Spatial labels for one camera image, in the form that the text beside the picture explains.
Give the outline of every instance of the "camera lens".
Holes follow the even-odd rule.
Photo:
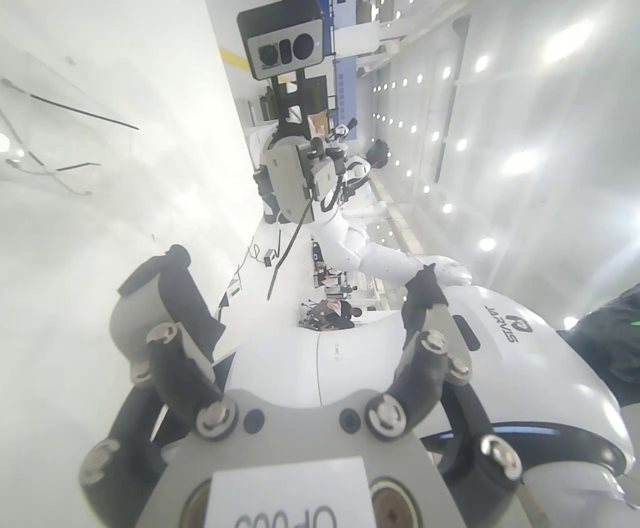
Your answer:
[[[308,33],[298,35],[293,42],[293,54],[298,60],[305,60],[310,57],[314,51],[314,39]]]
[[[278,63],[278,45],[277,44],[269,44],[267,46],[262,46],[258,50],[258,54],[260,55],[260,60],[262,64],[267,67],[275,66]]]

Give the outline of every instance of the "white robot body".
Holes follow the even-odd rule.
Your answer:
[[[493,423],[560,424],[588,431],[615,445],[631,468],[633,447],[615,398],[553,328],[482,287],[452,286],[444,293],[451,314],[463,317],[479,342],[471,352],[472,386]],[[227,389],[251,390],[288,407],[331,405],[361,388],[384,391],[400,360],[404,335],[399,312],[339,332],[293,328],[238,348]],[[449,430],[438,404],[414,433],[422,438]]]

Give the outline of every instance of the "black cable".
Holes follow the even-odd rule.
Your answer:
[[[52,104],[53,106],[58,106],[59,108],[64,108],[66,110],[71,110],[71,112],[77,112],[79,114],[88,115],[89,117],[95,117],[96,119],[101,119],[102,121],[108,121],[109,123],[116,123],[117,125],[122,125],[124,127],[130,128],[130,129],[139,130],[138,127],[135,127],[133,125],[129,125],[127,123],[123,123],[122,121],[117,121],[115,119],[110,119],[108,117],[103,117],[103,116],[100,116],[100,115],[97,115],[97,114],[92,114],[90,112],[85,112],[84,110],[79,110],[77,108],[73,108],[72,106],[67,106],[66,104],[61,104],[59,102],[55,102],[55,101],[51,101],[49,99],[45,99],[44,97],[41,97],[39,95],[35,95],[34,93],[26,92],[22,88],[19,88],[18,86],[13,84],[6,77],[2,77],[2,79],[0,79],[0,82],[2,82],[2,84],[4,84],[7,88],[13,88],[17,92],[20,92],[20,93],[23,93],[25,95],[28,95],[32,99],[35,99],[35,100],[38,100],[38,101],[42,101],[42,102],[45,102],[47,104]]]
[[[293,245],[293,242],[296,241],[296,237],[298,236],[298,233],[300,233],[300,229],[302,228],[302,224],[305,221],[305,216],[307,216],[307,213],[309,212],[309,209],[311,209],[311,205],[313,203],[314,203],[313,198],[307,202],[307,206],[305,207],[305,210],[302,213],[302,217],[300,218],[300,221],[298,222],[298,226],[296,227],[296,230],[293,232],[293,236],[291,237],[291,240],[289,241],[289,245],[287,246],[287,249],[284,250],[284,254],[282,255],[282,258],[278,261],[278,264],[276,264],[276,267],[273,269],[273,276],[271,277],[271,284],[269,284],[269,291],[267,292],[267,300],[271,299],[271,293],[273,292],[273,286],[276,284],[276,277],[278,276],[278,270],[280,269],[280,266],[282,265],[282,263],[287,258],[289,252],[291,251],[291,246]]]
[[[90,161],[88,161],[87,163],[80,163],[79,165],[70,165],[69,167],[62,167],[60,169],[56,169],[56,171],[57,172],[62,172],[62,171],[65,171],[65,170],[78,169],[80,167],[86,167],[86,166],[89,166],[89,165],[95,165],[95,166],[98,166],[98,167],[102,166],[99,163],[91,163]]]
[[[251,251],[251,244],[253,244],[253,239],[255,237],[251,237],[251,242],[249,242],[249,245],[246,248],[246,252],[244,253],[244,260],[242,261],[242,264],[240,264],[240,266],[238,266],[236,272],[234,273],[234,275],[237,275],[238,278],[240,278],[240,270],[243,268],[244,263],[246,262],[246,258],[249,256],[249,252]]]
[[[260,246],[258,244],[254,244],[253,245],[253,253],[251,252],[251,249],[249,249],[249,256],[253,259],[253,260],[257,260],[258,262],[260,262],[261,264],[264,264],[264,260],[260,260],[258,258],[258,255],[260,255]]]
[[[19,92],[23,92],[22,90],[20,90],[19,88],[17,88],[15,85],[11,84],[10,87],[15,88],[16,90],[18,90]],[[15,139],[18,140],[18,142],[21,145],[24,145],[24,142],[22,140],[22,138],[18,135],[18,132],[15,130],[13,124],[11,123],[11,121],[9,121],[9,118],[5,115],[5,113],[2,111],[2,109],[0,108],[0,119],[2,119],[2,121],[4,121],[4,123],[7,125],[7,127],[9,128],[9,130],[11,131],[11,133],[13,134],[13,137],[15,137]],[[29,156],[31,156],[31,158],[38,164],[40,165],[43,169],[44,172],[35,172],[35,171],[29,171],[29,170],[25,170],[22,167],[20,167],[19,162],[16,162],[12,159],[5,159],[5,162],[8,163],[10,166],[12,166],[13,168],[24,172],[25,174],[34,174],[37,176],[50,176],[51,179],[56,182],[57,184],[63,186],[67,191],[69,191],[70,193],[73,193],[77,196],[91,196],[93,193],[91,191],[85,191],[82,193],[79,193],[78,191],[72,189],[71,187],[69,187],[68,185],[66,185],[64,182],[60,181],[56,175],[52,172],[50,172],[46,165],[44,165],[43,162],[41,162],[39,160],[39,158],[37,158],[37,156],[32,152],[29,151],[28,152]],[[99,163],[81,163],[79,165],[73,165],[73,166],[69,166],[69,167],[62,167],[59,169],[56,169],[57,172],[61,172],[61,171],[65,171],[65,170],[71,170],[71,169],[76,169],[76,168],[80,168],[80,167],[85,167],[87,165],[97,165],[100,166]]]
[[[277,259],[280,258],[280,241],[282,240],[282,229],[278,230],[278,249],[273,251]]]
[[[46,102],[48,104],[52,104],[53,106],[58,106],[60,108],[65,108],[66,110],[71,110],[71,112],[78,112],[79,114],[88,115],[89,117],[95,117],[96,119],[101,119],[102,121],[108,121],[109,123],[116,123],[117,125],[122,125],[123,127],[129,127],[130,129],[139,130],[138,127],[133,125],[129,125],[127,123],[123,123],[122,121],[116,121],[115,119],[109,119],[108,117],[103,117],[100,115],[92,114],[90,112],[85,112],[84,110],[78,110],[77,108],[73,108],[71,106],[67,106],[66,104],[60,104],[59,102],[50,101],[49,99],[45,99],[44,97],[40,97],[39,95],[34,95],[32,93],[29,94],[32,99],[36,99],[38,101]]]

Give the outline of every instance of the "humanoid robot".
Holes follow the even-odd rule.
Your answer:
[[[278,97],[277,75],[296,69],[301,92],[303,68],[322,58],[316,3],[269,4],[238,22],[254,76],[275,77]],[[295,44],[303,35],[310,48]],[[281,64],[266,48],[286,40],[296,59]],[[351,228],[334,199],[339,170],[302,121],[281,120],[262,152],[282,214],[309,225],[331,266],[404,284],[401,313],[254,336],[212,366],[224,326],[188,252],[144,263],[110,328],[134,388],[80,469],[100,519],[493,527],[517,503],[535,527],[638,526],[616,482],[633,448],[607,387],[544,320],[471,285],[457,263],[420,262]]]

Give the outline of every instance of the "ceiling light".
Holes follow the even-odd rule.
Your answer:
[[[476,61],[476,72],[481,72],[482,70],[484,70],[487,65],[489,64],[489,57],[487,57],[487,55],[482,55],[477,61]]]
[[[503,174],[507,176],[517,176],[525,172],[531,172],[538,164],[538,156],[532,150],[516,152],[504,162],[502,166]]]
[[[576,324],[578,324],[578,319],[571,316],[565,317],[563,323],[564,323],[565,330],[571,330]]]
[[[494,238],[483,238],[478,244],[482,251],[491,251],[495,248],[496,242]]]
[[[0,152],[7,152],[11,142],[4,134],[0,134]]]
[[[590,20],[584,20],[554,35],[547,42],[543,55],[544,61],[555,62],[570,55],[585,43],[592,30],[593,23]]]

